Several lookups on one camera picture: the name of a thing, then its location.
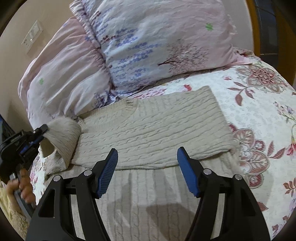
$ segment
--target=tree print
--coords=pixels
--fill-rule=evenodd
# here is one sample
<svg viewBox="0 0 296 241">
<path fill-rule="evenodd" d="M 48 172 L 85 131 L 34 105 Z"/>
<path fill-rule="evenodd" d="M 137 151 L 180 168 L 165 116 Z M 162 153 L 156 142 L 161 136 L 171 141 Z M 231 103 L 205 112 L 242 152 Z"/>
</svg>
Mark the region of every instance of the tree print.
<svg viewBox="0 0 296 241">
<path fill-rule="evenodd" d="M 208 50 L 198 49 L 195 45 L 184 44 L 182 41 L 182 39 L 178 39 L 176 43 L 168 45 L 170 48 L 168 59 L 159 63 L 158 66 L 169 64 L 169 71 L 173 75 L 204 69 L 205 63 L 208 61 Z"/>
</svg>

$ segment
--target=wall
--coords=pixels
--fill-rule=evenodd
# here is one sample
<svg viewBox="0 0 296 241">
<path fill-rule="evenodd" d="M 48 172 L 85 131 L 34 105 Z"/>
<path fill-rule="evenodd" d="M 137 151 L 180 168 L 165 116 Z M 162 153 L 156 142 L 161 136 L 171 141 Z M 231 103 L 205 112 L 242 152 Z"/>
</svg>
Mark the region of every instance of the wall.
<svg viewBox="0 0 296 241">
<path fill-rule="evenodd" d="M 222 2 L 237 27 L 237 35 L 233 36 L 233 45 L 253 51 L 253 29 L 246 0 L 222 0 Z"/>
<path fill-rule="evenodd" d="M 29 130 L 27 113 L 17 87 L 30 62 L 38 56 L 57 30 L 72 16 L 72 0 L 28 0 L 13 16 L 0 37 L 0 113 L 15 130 Z M 44 29 L 28 54 L 21 43 L 36 20 Z"/>
</svg>

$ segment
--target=black gripper frame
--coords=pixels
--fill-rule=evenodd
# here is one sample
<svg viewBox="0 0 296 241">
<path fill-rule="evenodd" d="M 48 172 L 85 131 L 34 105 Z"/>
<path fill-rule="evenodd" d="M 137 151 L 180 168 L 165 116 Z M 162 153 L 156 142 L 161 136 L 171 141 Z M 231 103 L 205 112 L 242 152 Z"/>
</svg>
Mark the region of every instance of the black gripper frame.
<svg viewBox="0 0 296 241">
<path fill-rule="evenodd" d="M 185 241 L 270 241 L 262 212 L 242 176 L 218 176 L 180 149 L 197 177 L 201 198 Z M 219 236 L 211 239 L 219 194 L 225 194 L 223 221 Z"/>
<path fill-rule="evenodd" d="M 75 233 L 70 195 L 77 196 L 78 211 L 86 241 L 110 241 L 95 199 L 99 199 L 98 178 L 107 160 L 115 156 L 111 149 L 104 161 L 74 178 L 55 176 L 33 214 L 26 241 L 82 241 Z"/>
</svg>

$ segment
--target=sweater sleeve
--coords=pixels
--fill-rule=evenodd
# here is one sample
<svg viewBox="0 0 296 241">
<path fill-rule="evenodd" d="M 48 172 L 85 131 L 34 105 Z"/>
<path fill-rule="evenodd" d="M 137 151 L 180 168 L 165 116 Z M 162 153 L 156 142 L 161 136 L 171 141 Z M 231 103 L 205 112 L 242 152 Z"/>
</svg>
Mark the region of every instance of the sweater sleeve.
<svg viewBox="0 0 296 241">
<path fill-rule="evenodd" d="M 0 207 L 5 214 L 6 218 L 16 230 L 16 232 L 23 238 L 26 239 L 27 230 L 29 224 L 26 220 L 26 217 L 14 211 L 11 207 L 8 196 L 6 195 L 6 190 L 0 183 Z"/>
</svg>

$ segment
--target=human hand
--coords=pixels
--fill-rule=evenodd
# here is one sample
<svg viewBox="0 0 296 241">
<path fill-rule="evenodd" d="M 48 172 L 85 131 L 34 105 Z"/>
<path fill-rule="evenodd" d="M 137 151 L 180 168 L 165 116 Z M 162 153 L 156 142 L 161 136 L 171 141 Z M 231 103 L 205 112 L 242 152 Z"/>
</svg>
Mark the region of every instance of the human hand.
<svg viewBox="0 0 296 241">
<path fill-rule="evenodd" d="M 21 169 L 20 174 L 22 176 L 21 180 L 18 179 L 8 181 L 6 185 L 6 193 L 11 203 L 12 208 L 18 213 L 22 213 L 22 210 L 15 199 L 13 192 L 15 190 L 21 190 L 21 198 L 26 201 L 26 203 L 31 204 L 36 202 L 36 197 L 33 194 L 33 186 L 30 183 L 30 177 L 25 169 Z"/>
</svg>

